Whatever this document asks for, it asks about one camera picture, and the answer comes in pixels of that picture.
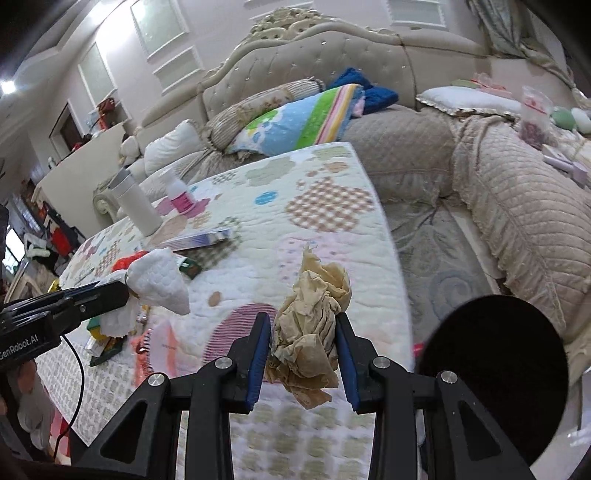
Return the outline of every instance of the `white tissue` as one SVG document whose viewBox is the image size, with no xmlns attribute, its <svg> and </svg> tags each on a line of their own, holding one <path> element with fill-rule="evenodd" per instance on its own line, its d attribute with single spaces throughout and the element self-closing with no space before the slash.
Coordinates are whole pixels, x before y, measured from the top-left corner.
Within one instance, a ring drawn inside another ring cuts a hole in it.
<svg viewBox="0 0 591 480">
<path fill-rule="evenodd" d="M 125 283 L 125 273 L 127 270 L 117 270 L 112 274 L 107 275 L 103 280 L 98 282 L 97 286 L 110 283 L 112 281 L 120 281 Z M 100 316 L 100 332 L 107 337 L 124 337 L 135 326 L 135 319 L 140 309 L 139 300 L 133 295 L 129 296 L 129 300 L 124 307 L 120 309 L 111 310 Z"/>
<path fill-rule="evenodd" d="M 179 315 L 191 312 L 189 291 L 168 248 L 157 248 L 134 261 L 127 270 L 127 286 L 144 305 L 160 305 Z"/>
<path fill-rule="evenodd" d="M 110 337 L 123 337 L 135 326 L 141 305 L 162 306 L 179 315 L 190 313 L 189 291 L 169 249 L 156 249 L 138 258 L 127 270 L 118 270 L 98 285 L 112 281 L 127 283 L 139 297 L 129 296 L 124 307 L 100 317 L 100 332 Z"/>
</svg>

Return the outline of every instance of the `green ball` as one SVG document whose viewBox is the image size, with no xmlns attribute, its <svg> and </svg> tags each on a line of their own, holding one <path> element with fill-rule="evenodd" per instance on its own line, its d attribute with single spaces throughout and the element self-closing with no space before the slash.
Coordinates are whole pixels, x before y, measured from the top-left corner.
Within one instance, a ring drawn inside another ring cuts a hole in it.
<svg viewBox="0 0 591 480">
<path fill-rule="evenodd" d="M 575 121 L 573 114 L 570 113 L 570 110 L 562 107 L 558 107 L 552 115 L 550 115 L 554 123 L 559 128 L 564 128 L 565 130 L 572 130 L 577 126 L 577 122 Z"/>
</svg>

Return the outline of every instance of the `black cable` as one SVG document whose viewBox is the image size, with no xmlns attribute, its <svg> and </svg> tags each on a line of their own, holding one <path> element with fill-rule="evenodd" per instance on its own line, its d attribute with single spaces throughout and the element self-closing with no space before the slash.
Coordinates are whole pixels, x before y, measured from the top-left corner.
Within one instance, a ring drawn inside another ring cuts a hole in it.
<svg viewBox="0 0 591 480">
<path fill-rule="evenodd" d="M 65 437 L 66 433 L 68 433 L 70 431 L 70 429 L 72 428 L 72 425 L 76 421 L 76 417 L 78 416 L 78 412 L 80 411 L 80 407 L 82 406 L 82 397 L 84 395 L 84 368 L 82 367 L 82 361 L 80 360 L 80 357 L 78 356 L 78 352 L 76 352 L 76 349 L 72 346 L 72 344 L 70 343 L 68 338 L 65 335 L 62 335 L 61 337 L 66 341 L 66 343 L 68 344 L 68 346 L 70 347 L 72 352 L 74 352 L 76 360 L 78 360 L 78 366 L 80 367 L 80 376 L 82 379 L 80 382 L 80 397 L 78 398 L 78 405 L 76 406 L 76 410 L 74 411 L 74 415 L 72 415 L 72 419 L 70 420 L 70 423 L 68 424 L 66 429 L 63 431 L 63 433 L 60 433 L 59 436 L 57 437 L 56 448 L 53 452 L 53 460 L 54 461 L 57 456 L 57 449 L 60 446 L 61 439 L 63 437 Z"/>
</svg>

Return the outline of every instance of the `metal screw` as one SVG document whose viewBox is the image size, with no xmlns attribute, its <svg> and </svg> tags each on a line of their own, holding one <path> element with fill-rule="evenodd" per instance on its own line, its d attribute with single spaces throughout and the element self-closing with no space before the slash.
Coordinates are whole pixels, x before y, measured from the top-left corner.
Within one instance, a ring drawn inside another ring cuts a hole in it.
<svg viewBox="0 0 591 480">
<path fill-rule="evenodd" d="M 388 368 L 392 363 L 388 358 L 384 356 L 377 356 L 374 358 L 374 367 L 375 368 Z"/>
<path fill-rule="evenodd" d="M 152 374 L 148 377 L 148 384 L 152 387 L 157 387 L 164 383 L 163 374 Z"/>
<path fill-rule="evenodd" d="M 215 365 L 219 369 L 230 368 L 232 366 L 232 359 L 228 356 L 220 357 L 216 360 Z"/>
<path fill-rule="evenodd" d="M 456 383 L 457 382 L 457 375 L 454 372 L 450 372 L 449 370 L 445 370 L 441 373 L 441 379 L 445 383 Z"/>
</svg>

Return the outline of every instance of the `ceiling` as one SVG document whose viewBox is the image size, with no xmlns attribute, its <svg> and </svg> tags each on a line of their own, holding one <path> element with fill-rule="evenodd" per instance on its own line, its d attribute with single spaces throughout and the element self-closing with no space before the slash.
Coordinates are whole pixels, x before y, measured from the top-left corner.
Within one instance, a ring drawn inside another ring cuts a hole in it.
<svg viewBox="0 0 591 480">
<path fill-rule="evenodd" d="M 48 108 L 80 49 L 123 1 L 7 2 L 0 16 L 0 79 L 12 79 L 17 86 L 15 93 L 0 96 L 0 158 L 7 159 L 7 173 L 20 165 L 28 124 Z"/>
</svg>

